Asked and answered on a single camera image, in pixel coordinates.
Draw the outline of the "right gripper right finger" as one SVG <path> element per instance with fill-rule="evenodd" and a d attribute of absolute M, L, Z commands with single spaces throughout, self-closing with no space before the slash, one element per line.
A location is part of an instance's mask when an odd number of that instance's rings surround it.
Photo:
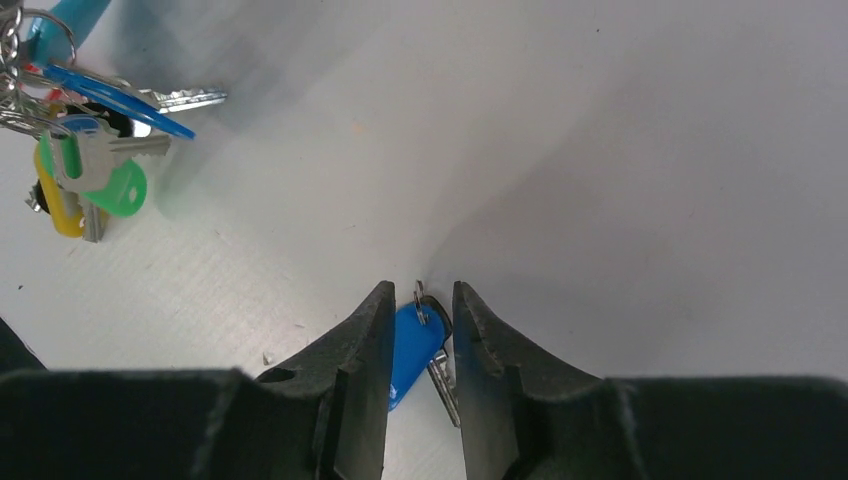
<path fill-rule="evenodd" d="M 470 479 L 843 479 L 847 385 L 812 376 L 601 378 L 453 287 Z"/>

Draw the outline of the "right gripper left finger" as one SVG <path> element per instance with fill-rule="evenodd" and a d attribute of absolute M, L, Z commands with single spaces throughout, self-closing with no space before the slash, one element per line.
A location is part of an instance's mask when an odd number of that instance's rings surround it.
<path fill-rule="evenodd" d="M 17 370 L 1 378 L 5 479 L 378 479 L 395 287 L 258 376 Z"/>

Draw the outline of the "key with blue tag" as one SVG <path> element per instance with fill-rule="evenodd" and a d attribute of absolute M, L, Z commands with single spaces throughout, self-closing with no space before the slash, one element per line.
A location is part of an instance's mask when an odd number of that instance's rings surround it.
<path fill-rule="evenodd" d="M 413 300 L 395 312 L 394 330 L 389 409 L 394 410 L 421 374 L 427 373 L 452 425 L 459 428 L 456 382 L 448 352 L 452 321 L 438 299 L 425 291 L 422 281 L 415 283 Z"/>

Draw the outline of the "metal key organiser with rings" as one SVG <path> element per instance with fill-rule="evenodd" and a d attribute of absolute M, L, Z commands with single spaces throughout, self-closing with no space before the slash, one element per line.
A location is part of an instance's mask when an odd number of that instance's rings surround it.
<path fill-rule="evenodd" d="M 49 9 L 23 1 L 1 3 L 1 126 L 38 137 L 53 112 L 118 118 L 143 135 L 160 131 L 192 139 L 170 116 L 216 106 L 228 94 L 218 87 L 172 92 L 138 89 L 128 81 L 86 69 L 78 49 L 109 7 L 108 1 L 59 1 Z"/>

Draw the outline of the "green tagged key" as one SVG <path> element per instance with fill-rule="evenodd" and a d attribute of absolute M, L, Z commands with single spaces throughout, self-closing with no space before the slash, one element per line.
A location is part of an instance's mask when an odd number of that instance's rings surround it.
<path fill-rule="evenodd" d="M 64 190 L 112 216 L 130 217 L 142 208 L 148 187 L 134 159 L 164 156 L 171 143 L 167 134 L 122 138 L 104 120 L 74 114 L 43 130 L 38 149 L 41 165 Z"/>

